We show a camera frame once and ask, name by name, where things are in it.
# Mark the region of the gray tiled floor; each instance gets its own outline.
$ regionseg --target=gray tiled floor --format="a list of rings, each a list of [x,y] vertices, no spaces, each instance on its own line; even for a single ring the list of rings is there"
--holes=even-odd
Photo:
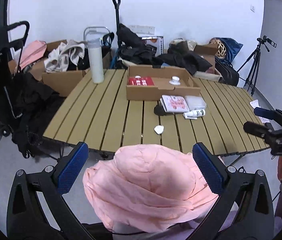
[[[259,103],[261,107],[265,107],[262,101]],[[70,150],[71,148],[67,147],[65,154],[68,154]],[[230,164],[235,158],[236,157],[225,158],[226,164]],[[85,197],[82,186],[82,177],[85,169],[94,165],[99,159],[100,157],[97,153],[90,153],[90,157],[84,165],[72,189],[68,194],[63,196],[77,218],[81,222],[89,224],[100,222],[100,220],[95,215],[91,205]],[[0,229],[5,234],[7,203],[16,171],[19,169],[24,169],[26,173],[39,172],[42,171],[42,169],[44,169],[46,166],[55,164],[56,161],[51,158],[40,158],[39,160],[33,158],[24,159],[21,153],[18,152],[17,146],[12,143],[10,136],[2,138],[0,142]],[[271,154],[269,150],[246,155],[242,157],[234,166],[237,168],[244,166],[247,172],[253,173],[258,169],[262,169],[269,181],[272,197],[278,193],[280,183],[277,179],[277,158],[271,160]],[[58,228],[57,223],[53,219],[42,194],[39,194],[39,198],[51,226]]]

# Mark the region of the bolt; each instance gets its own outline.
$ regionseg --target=bolt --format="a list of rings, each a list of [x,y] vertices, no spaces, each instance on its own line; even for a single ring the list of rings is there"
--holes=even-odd
[[[257,173],[258,173],[258,175],[261,176],[261,177],[264,176],[264,171],[262,171],[262,170],[258,170]]]
[[[44,170],[46,172],[51,172],[51,171],[53,171],[53,166],[46,166]]]
[[[18,171],[16,172],[16,175],[17,175],[17,176],[23,175],[23,170],[18,170]]]
[[[233,166],[229,166],[229,167],[228,167],[228,171],[231,172],[231,173],[235,173],[236,170],[237,170],[237,169],[236,169],[235,167],[233,167]]]

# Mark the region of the pink fabric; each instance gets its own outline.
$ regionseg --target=pink fabric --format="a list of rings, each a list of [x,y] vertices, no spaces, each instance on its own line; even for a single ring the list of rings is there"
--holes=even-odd
[[[109,230],[113,222],[160,232],[206,213],[211,192],[192,154],[160,145],[122,147],[83,176],[85,194]]]
[[[20,60],[21,70],[25,68],[27,65],[43,57],[45,51],[46,51],[46,42],[44,41],[31,42],[22,51],[21,60]]]

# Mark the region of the slatted wooden table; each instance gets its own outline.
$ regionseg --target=slatted wooden table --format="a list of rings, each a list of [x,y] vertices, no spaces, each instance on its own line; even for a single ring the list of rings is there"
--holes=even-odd
[[[268,147],[243,130],[246,121],[262,124],[244,89],[195,79],[207,103],[206,116],[185,120],[180,114],[156,116],[157,102],[127,101],[126,77],[124,70],[106,70],[104,82],[95,85],[88,72],[55,114],[44,137],[70,145],[84,141],[89,148],[108,152],[126,145],[161,144],[187,153],[196,142],[203,142],[211,153],[225,156]],[[164,126],[162,135],[154,132],[159,124]]]

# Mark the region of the wicker basket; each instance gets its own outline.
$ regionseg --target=wicker basket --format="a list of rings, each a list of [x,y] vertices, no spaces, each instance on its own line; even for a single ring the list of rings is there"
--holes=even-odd
[[[210,44],[218,44],[218,52],[216,53],[216,56],[220,59],[224,59],[225,55],[226,55],[226,48],[225,45],[216,38],[211,39],[211,41],[209,42]]]

